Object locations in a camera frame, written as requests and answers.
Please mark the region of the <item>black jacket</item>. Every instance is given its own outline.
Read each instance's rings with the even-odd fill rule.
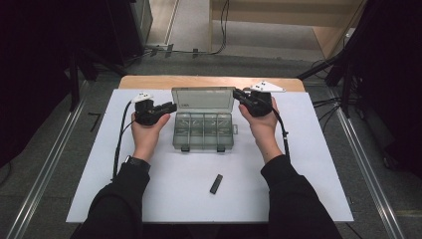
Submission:
[[[341,238],[313,187],[284,155],[268,162],[261,173],[270,187],[270,238]],[[142,195],[148,181],[148,167],[123,163],[72,238],[141,238]]]

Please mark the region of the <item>hand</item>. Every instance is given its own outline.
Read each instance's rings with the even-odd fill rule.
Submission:
[[[274,98],[272,98],[272,103],[273,108],[278,112],[279,109]],[[248,109],[241,104],[239,104],[239,111],[248,121],[255,143],[266,163],[274,157],[283,154],[276,141],[275,133],[278,121],[273,112],[264,117],[254,118],[249,114]]]
[[[159,133],[169,119],[170,114],[166,114],[154,125],[141,125],[136,121],[132,123],[131,130],[134,142],[133,157],[143,159],[146,162],[151,160],[158,143]]]

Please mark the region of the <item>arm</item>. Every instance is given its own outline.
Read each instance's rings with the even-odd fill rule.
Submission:
[[[131,125],[135,145],[133,162],[123,163],[114,181],[100,190],[91,204],[87,220],[72,238],[141,236],[142,196],[149,181],[149,162],[159,133],[169,119],[170,115],[164,115],[152,126],[136,122]]]
[[[278,110],[274,98],[273,107]],[[270,188],[270,238],[341,238],[313,187],[278,147],[274,113],[253,118],[244,106],[239,110],[265,162],[261,173]]]

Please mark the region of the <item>small black object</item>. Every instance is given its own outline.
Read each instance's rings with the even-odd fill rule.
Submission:
[[[161,106],[154,106],[153,100],[146,100],[135,103],[135,121],[142,125],[153,125],[165,114],[170,114],[177,111],[177,104],[168,102]]]
[[[223,175],[218,174],[217,178],[215,178],[214,183],[211,186],[210,192],[215,194],[217,192],[218,186],[220,185],[221,180],[223,179]]]
[[[252,117],[264,117],[273,110],[271,93],[251,91],[247,94],[239,89],[233,90],[233,98],[244,105]]]

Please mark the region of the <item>white table surface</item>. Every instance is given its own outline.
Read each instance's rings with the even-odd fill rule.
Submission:
[[[114,151],[126,104],[138,93],[154,95],[154,104],[172,102],[170,90],[114,90],[88,158],[67,222],[80,223],[87,218],[91,202],[110,183]],[[322,135],[308,93],[272,93],[289,132],[291,161],[304,175],[336,222],[353,217],[338,180],[332,158]],[[232,150],[181,152],[172,146],[174,116],[161,131],[149,171],[151,180],[143,195],[143,221],[156,223],[253,223],[267,222],[269,189],[260,170],[264,161],[255,145],[246,120],[235,101],[233,124],[238,125]],[[129,123],[130,106],[126,116]],[[283,147],[282,132],[276,131]],[[120,150],[121,164],[133,153],[130,127],[124,133]],[[223,180],[216,194],[209,192],[217,174]]]

